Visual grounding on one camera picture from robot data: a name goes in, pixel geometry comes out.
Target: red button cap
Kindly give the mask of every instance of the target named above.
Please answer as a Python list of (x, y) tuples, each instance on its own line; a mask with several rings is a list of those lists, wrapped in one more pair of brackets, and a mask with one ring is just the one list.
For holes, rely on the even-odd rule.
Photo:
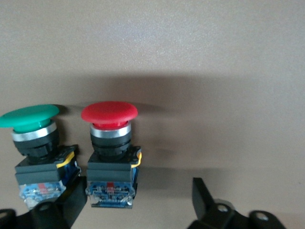
[(119, 129), (138, 115), (137, 108), (126, 102), (106, 101), (83, 109), (81, 118), (101, 130)]

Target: green button cap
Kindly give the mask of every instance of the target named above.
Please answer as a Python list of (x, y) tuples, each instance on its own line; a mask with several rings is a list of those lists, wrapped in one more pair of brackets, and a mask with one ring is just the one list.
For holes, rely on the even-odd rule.
[(1, 116), (0, 127), (13, 127), (16, 133), (27, 133), (48, 126), (50, 118), (58, 113), (58, 107), (51, 104), (28, 106)]

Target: mounting hole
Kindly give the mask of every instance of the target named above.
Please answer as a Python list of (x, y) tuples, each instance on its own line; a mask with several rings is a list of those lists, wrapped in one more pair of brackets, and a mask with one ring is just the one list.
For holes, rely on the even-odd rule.
[(221, 212), (227, 212), (228, 211), (228, 208), (225, 205), (220, 204), (220, 205), (217, 206), (217, 208)]
[(48, 210), (51, 207), (51, 203), (43, 203), (39, 206), (39, 211), (45, 211)]
[(257, 212), (256, 217), (258, 217), (260, 220), (268, 221), (269, 218), (267, 215), (265, 215), (263, 212)]
[(7, 213), (7, 212), (2, 212), (2, 213), (0, 213), (0, 219), (5, 218), (5, 217), (7, 217), (7, 216), (8, 216), (8, 213)]

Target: gray wall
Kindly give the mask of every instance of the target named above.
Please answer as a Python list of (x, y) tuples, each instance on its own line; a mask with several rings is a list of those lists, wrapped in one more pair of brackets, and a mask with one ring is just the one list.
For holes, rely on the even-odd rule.
[[(135, 104), (143, 147), (133, 210), (92, 209), (75, 229), (186, 228), (193, 176), (243, 214), (305, 228), (305, 1), (0, 2), (0, 113), (60, 104), (63, 144), (92, 153), (86, 105)], [(0, 208), (26, 212), (0, 130)]]

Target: black plastic part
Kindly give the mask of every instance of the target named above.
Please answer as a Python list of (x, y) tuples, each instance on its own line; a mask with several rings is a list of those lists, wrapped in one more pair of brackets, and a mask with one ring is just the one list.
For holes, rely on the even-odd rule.
[(19, 185), (37, 184), (45, 182), (57, 182), (65, 175), (64, 168), (57, 168), (56, 164), (65, 161), (67, 155), (77, 150), (77, 145), (63, 146), (58, 148), (57, 156), (48, 161), (32, 165), (29, 158), (25, 158), (15, 166), (16, 180)]
[(40, 137), (30, 141), (15, 142), (18, 151), (27, 156), (33, 165), (50, 160), (56, 156), (59, 144), (59, 132), (54, 130), (45, 137)]
[(13, 209), (0, 210), (0, 228), (10, 229), (14, 226), (16, 220), (16, 212)]
[[(219, 206), (223, 206), (226, 211), (220, 211)], [(232, 217), (234, 216), (234, 210), (225, 204), (213, 204), (207, 213), (202, 218), (201, 222), (204, 224), (217, 229), (225, 229)]]
[(12, 209), (0, 210), (0, 229), (71, 228), (87, 202), (86, 183), (86, 177), (78, 177), (55, 202), (42, 202), (18, 217)]
[(135, 170), (135, 175), (134, 175), (134, 181), (133, 181), (133, 185), (132, 187), (134, 188), (134, 197), (133, 199), (135, 198), (135, 196), (137, 195), (137, 190), (138, 190), (138, 174), (139, 174), (139, 168), (137, 167), (136, 170)]
[(115, 162), (101, 161), (94, 152), (88, 161), (87, 178), (89, 181), (130, 182), (132, 180), (132, 164), (137, 164), (139, 146), (131, 146), (123, 158)]
[(215, 204), (213, 197), (201, 178), (193, 178), (192, 201), (198, 219), (201, 219), (207, 210)]
[(215, 203), (201, 178), (193, 178), (193, 206), (198, 220), (188, 229), (285, 229), (269, 212), (253, 211), (247, 218), (226, 204)]
[(99, 138), (91, 135), (91, 141), (94, 151), (99, 155), (102, 161), (117, 161), (122, 159), (130, 145), (131, 131), (115, 138)]
[[(257, 216), (258, 214), (264, 214), (266, 220), (259, 219)], [(257, 229), (285, 229), (284, 225), (275, 215), (266, 211), (252, 211), (249, 215), (249, 219)]]
[(32, 211), (31, 216), (34, 228), (44, 229), (69, 229), (67, 222), (62, 217), (59, 209), (52, 202), (38, 204)]

